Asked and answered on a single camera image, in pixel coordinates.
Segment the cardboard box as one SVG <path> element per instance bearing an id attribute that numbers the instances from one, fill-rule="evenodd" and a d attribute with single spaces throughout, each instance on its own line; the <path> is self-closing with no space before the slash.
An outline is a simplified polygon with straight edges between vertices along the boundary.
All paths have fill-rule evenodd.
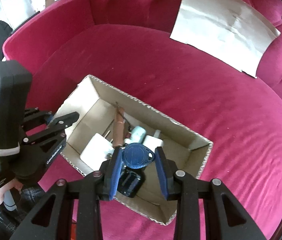
<path id="1" fill-rule="evenodd" d="M 160 130 L 166 158 L 174 161 L 178 169 L 195 178 L 200 177 L 213 147 L 210 140 L 92 75 L 82 80 L 55 115 L 56 118 L 72 112 L 80 115 L 65 130 L 66 147 L 62 156 L 72 167 L 84 176 L 94 172 L 81 161 L 80 155 L 96 133 L 112 144 L 116 102 L 125 110 L 132 129 L 141 126 L 146 130 L 146 136 Z M 116 188 L 113 199 L 156 223 L 168 225 L 176 217 L 177 201 L 168 201 L 163 196 L 155 160 L 142 169 L 145 181 L 136 196 L 126 197 Z"/>

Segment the brown lipstick tube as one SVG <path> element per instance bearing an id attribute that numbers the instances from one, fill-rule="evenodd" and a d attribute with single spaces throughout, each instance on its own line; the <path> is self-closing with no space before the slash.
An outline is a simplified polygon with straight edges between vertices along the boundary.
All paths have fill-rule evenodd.
<path id="1" fill-rule="evenodd" d="M 125 129 L 125 119 L 121 108 L 119 106 L 116 107 L 116 114 L 114 118 L 113 124 L 113 141 L 112 146 L 114 148 L 118 146 L 122 146 L 124 143 L 124 129 Z"/>

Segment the pale blue cosmetic tube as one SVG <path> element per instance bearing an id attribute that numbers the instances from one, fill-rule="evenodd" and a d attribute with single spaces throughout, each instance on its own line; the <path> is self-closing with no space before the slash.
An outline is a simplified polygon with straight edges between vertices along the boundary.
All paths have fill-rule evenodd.
<path id="1" fill-rule="evenodd" d="M 130 142 L 131 143 L 142 143 L 146 136 L 146 130 L 141 126 L 135 126 L 131 131 Z"/>

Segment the blue teardrop key fob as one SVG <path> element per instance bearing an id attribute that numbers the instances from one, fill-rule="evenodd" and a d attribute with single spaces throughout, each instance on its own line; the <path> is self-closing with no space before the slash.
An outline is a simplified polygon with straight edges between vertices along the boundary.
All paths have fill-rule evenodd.
<path id="1" fill-rule="evenodd" d="M 131 169 L 144 168 L 155 160 L 155 154 L 140 143 L 128 144 L 122 152 L 123 163 Z"/>

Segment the black glossy jar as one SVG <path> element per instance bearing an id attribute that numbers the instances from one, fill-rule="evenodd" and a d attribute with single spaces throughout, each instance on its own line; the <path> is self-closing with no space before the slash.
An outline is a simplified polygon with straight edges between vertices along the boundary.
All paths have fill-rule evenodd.
<path id="1" fill-rule="evenodd" d="M 131 169 L 127 166 L 121 172 L 117 191 L 126 197 L 134 198 L 145 181 L 143 169 Z"/>

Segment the white charger plug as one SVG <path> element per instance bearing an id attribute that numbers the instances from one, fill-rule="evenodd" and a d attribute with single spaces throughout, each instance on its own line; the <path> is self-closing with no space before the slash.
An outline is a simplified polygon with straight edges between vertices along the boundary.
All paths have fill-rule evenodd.
<path id="1" fill-rule="evenodd" d="M 160 139 L 161 131 L 156 130 L 154 135 L 147 135 L 143 141 L 143 145 L 152 152 L 155 152 L 157 147 L 163 147 L 164 142 Z"/>

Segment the metal keychain bunch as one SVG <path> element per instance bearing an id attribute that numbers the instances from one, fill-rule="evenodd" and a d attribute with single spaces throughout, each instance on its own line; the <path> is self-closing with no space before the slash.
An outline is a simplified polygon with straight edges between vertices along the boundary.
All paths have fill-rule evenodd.
<path id="1" fill-rule="evenodd" d="M 130 138 L 131 131 L 132 131 L 132 125 L 127 120 L 127 118 L 125 117 L 125 110 L 123 109 L 123 107 L 121 107 L 121 106 L 119 106 L 119 107 L 121 108 L 121 111 L 122 111 L 124 119 L 125 119 L 125 129 L 124 129 L 124 143 L 123 143 L 122 146 L 118 146 L 118 147 L 124 149 L 124 147 L 126 147 L 126 145 L 130 143 L 130 139 L 129 138 Z"/>

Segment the red velvet tufted sofa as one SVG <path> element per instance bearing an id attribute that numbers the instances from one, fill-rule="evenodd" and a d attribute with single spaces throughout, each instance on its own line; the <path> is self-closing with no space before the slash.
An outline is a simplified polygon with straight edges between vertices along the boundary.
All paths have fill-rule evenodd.
<path id="1" fill-rule="evenodd" d="M 28 107 L 56 111 L 94 75 L 214 143 L 218 177 L 268 239 L 282 224 L 282 1 L 243 0 L 280 32 L 257 77 L 170 39 L 181 0 L 59 0 L 3 46 L 33 74 Z"/>

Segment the crumpled brown paper sheet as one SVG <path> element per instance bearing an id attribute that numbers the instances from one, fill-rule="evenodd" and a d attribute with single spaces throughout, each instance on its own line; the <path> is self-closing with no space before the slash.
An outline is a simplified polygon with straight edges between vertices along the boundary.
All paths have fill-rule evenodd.
<path id="1" fill-rule="evenodd" d="M 279 35 L 242 0 L 182 0 L 170 38 L 256 77 L 263 54 Z"/>

